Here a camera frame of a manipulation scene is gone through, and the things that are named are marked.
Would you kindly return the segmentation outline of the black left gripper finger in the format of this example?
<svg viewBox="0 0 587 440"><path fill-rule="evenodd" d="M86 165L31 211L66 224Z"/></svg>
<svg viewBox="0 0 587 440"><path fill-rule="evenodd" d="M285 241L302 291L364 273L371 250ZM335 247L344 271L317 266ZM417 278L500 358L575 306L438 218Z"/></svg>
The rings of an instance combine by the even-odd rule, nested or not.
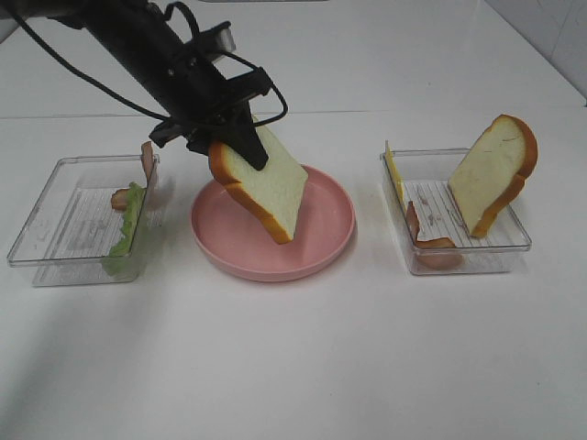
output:
<svg viewBox="0 0 587 440"><path fill-rule="evenodd" d="M219 137L217 133L193 132L186 139L186 147L189 151L208 156L209 149L219 140Z"/></svg>
<svg viewBox="0 0 587 440"><path fill-rule="evenodd" d="M262 170L269 159L260 142L248 103L232 108L226 123L215 133L215 140L229 145L256 171Z"/></svg>

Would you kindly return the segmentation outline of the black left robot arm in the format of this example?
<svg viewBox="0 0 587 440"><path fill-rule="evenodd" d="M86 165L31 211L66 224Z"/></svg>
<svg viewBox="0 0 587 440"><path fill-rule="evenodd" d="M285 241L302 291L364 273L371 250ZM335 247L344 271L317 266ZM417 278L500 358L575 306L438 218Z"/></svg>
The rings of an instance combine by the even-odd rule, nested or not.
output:
<svg viewBox="0 0 587 440"><path fill-rule="evenodd" d="M191 151L207 154L211 144L220 141L261 170L268 155L249 100L270 91L270 77L254 66L226 78L213 63L225 54L214 35L229 24L202 32L186 5L173 3L170 9L182 12L191 26L188 42L182 42L164 12L147 1L58 1L50 3L46 13L69 27L87 29L167 111L150 133L158 147L184 137Z"/></svg>

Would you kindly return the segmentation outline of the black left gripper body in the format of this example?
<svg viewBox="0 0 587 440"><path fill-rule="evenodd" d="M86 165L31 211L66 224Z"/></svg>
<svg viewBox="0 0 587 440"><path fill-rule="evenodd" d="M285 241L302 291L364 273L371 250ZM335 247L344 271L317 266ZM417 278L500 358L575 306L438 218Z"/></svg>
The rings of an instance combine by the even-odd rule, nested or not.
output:
<svg viewBox="0 0 587 440"><path fill-rule="evenodd" d="M267 72L248 66L250 71L228 79L197 54L149 58L149 93L168 112L150 132L150 140L162 148L193 132L216 133L233 107L271 90Z"/></svg>

